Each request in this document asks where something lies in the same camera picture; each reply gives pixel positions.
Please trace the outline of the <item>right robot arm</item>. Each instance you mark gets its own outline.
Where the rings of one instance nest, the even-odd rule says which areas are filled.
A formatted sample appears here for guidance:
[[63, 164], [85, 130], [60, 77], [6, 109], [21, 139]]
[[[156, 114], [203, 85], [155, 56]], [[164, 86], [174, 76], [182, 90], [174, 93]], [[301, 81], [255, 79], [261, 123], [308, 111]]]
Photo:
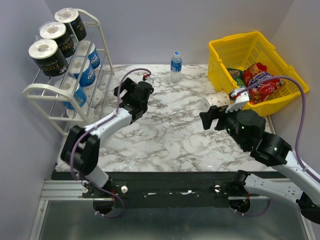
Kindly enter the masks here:
[[210, 129], [217, 120], [216, 131], [225, 130], [241, 150], [249, 152], [259, 163], [271, 167], [291, 182], [273, 183], [253, 173], [238, 170], [228, 184], [229, 191], [236, 196], [244, 193], [266, 196], [275, 200], [295, 204], [302, 216], [313, 223], [320, 222], [320, 184], [308, 173], [293, 148], [280, 136], [265, 131], [266, 120], [253, 110], [227, 112], [226, 106], [211, 106], [200, 112], [204, 130]]

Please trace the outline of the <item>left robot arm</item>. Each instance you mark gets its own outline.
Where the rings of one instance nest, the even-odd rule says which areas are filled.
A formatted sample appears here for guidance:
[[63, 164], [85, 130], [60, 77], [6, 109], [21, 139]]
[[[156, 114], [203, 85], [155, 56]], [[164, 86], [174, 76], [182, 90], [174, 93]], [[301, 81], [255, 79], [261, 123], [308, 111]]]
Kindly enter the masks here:
[[101, 198], [111, 191], [110, 177], [98, 166], [100, 144], [122, 128], [133, 124], [148, 110], [153, 86], [146, 81], [138, 83], [129, 77], [114, 89], [114, 95], [123, 91], [119, 107], [106, 117], [85, 127], [73, 126], [62, 148], [60, 159], [72, 170], [77, 170], [94, 184], [93, 191]]

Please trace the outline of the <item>blue sea monsters roll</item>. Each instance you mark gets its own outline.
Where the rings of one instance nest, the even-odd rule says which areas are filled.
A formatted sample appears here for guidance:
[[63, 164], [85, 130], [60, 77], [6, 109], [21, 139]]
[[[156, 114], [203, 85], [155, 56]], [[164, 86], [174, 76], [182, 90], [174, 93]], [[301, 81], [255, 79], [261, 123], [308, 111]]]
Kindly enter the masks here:
[[95, 70], [100, 66], [101, 60], [94, 43], [89, 40], [81, 41], [77, 44], [75, 51], [76, 55], [79, 57], [85, 57], [90, 61], [92, 68]]

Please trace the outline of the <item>black roll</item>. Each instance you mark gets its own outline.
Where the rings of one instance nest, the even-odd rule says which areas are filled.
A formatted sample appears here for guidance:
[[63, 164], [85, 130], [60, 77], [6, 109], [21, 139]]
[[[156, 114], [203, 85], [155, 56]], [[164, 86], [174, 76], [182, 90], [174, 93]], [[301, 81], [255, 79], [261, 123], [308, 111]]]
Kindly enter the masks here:
[[45, 76], [61, 76], [68, 69], [66, 58], [52, 39], [37, 40], [29, 47], [28, 54]]
[[74, 42], [64, 23], [48, 22], [39, 28], [39, 34], [44, 39], [54, 40], [65, 58], [75, 53]]
[[86, 38], [87, 32], [85, 25], [79, 11], [75, 8], [67, 7], [58, 10], [54, 14], [54, 18], [57, 22], [63, 23], [69, 34], [73, 35], [78, 42]]

